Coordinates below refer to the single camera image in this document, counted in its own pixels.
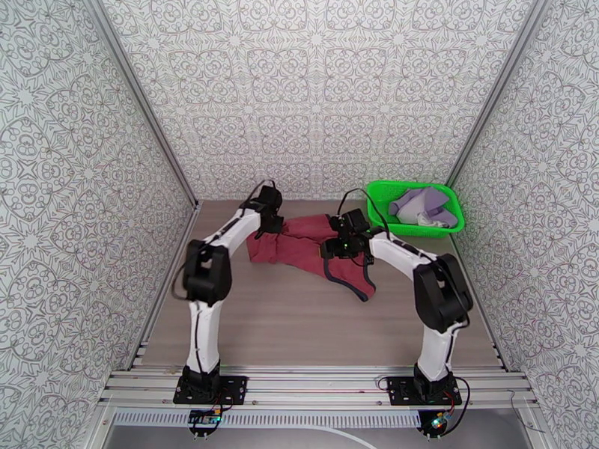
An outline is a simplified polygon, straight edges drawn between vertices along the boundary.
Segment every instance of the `patterned wallpaper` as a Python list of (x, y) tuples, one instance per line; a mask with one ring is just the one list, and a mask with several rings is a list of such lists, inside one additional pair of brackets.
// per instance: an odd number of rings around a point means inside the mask
[(555, 0), (456, 188), (508, 364), (561, 448), (599, 448), (599, 0)]
[(80, 0), (0, 25), (0, 447), (74, 448), (191, 209)]
[(444, 182), (531, 0), (103, 0), (199, 198)]

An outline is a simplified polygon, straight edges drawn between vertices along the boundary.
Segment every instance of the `green basket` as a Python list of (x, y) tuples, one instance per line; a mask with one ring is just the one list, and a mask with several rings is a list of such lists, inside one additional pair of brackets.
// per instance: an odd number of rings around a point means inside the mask
[[(430, 227), (418, 226), (417, 224), (400, 223), (396, 216), (389, 215), (389, 203), (399, 199), (409, 189), (421, 189), (432, 186), (449, 196), (449, 201), (443, 204), (449, 212), (457, 218), (457, 224), (454, 227)], [(457, 202), (457, 196), (448, 186), (438, 183), (420, 183), (420, 182), (402, 182), (400, 180), (375, 180), (366, 186), (366, 192), (371, 196), (377, 209), (387, 221), (389, 230), (393, 234), (404, 236), (422, 236), (422, 237), (445, 237), (451, 233), (457, 233), (465, 225), (460, 203)], [(378, 214), (374, 211), (372, 203), (368, 201), (368, 217), (373, 225), (383, 226)]]

